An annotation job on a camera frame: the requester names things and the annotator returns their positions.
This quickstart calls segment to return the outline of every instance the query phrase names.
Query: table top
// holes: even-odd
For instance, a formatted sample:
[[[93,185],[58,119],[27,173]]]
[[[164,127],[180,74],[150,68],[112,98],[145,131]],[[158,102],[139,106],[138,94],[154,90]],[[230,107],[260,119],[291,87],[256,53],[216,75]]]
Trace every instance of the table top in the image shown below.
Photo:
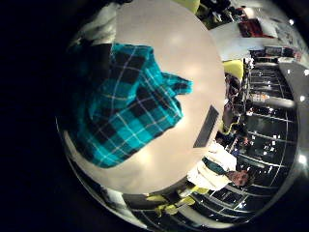
[[[186,176],[215,137],[218,121],[206,146],[193,148],[211,106],[218,112],[217,119],[222,117],[225,82],[219,54],[211,34],[196,16],[165,0],[134,0],[124,4],[118,11],[115,42],[152,46],[163,72],[193,81],[191,94],[177,96],[183,118],[115,167],[99,168],[73,149],[72,158],[105,187],[125,193],[165,189]]]

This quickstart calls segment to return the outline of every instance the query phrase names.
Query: chair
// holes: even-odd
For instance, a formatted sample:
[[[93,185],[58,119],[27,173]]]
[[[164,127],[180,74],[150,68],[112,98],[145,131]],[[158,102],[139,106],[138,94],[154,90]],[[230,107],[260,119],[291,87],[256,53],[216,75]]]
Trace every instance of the chair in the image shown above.
[[[240,82],[243,78],[243,62],[241,60],[231,60],[223,62],[224,72],[237,77]]]
[[[200,6],[200,0],[174,0],[174,2],[181,4],[183,7],[186,7],[194,14],[196,14]]]

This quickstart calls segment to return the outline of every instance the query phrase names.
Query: man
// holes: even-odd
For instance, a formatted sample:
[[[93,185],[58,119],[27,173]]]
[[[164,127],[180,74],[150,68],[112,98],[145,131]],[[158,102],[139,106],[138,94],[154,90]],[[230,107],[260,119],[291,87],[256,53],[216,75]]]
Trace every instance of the man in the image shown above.
[[[223,146],[212,142],[203,160],[187,174],[188,182],[198,188],[221,190],[229,183],[246,187],[253,183],[254,177],[247,170],[236,170],[237,159],[224,150]]]

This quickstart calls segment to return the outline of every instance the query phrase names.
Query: plaid shirt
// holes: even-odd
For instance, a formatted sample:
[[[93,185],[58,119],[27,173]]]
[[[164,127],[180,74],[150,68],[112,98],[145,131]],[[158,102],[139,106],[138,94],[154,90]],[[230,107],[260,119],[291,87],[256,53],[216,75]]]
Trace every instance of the plaid shirt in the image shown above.
[[[77,148],[100,167],[123,162],[180,121],[175,96],[191,86],[161,72],[151,47],[114,43],[108,78],[78,106]]]

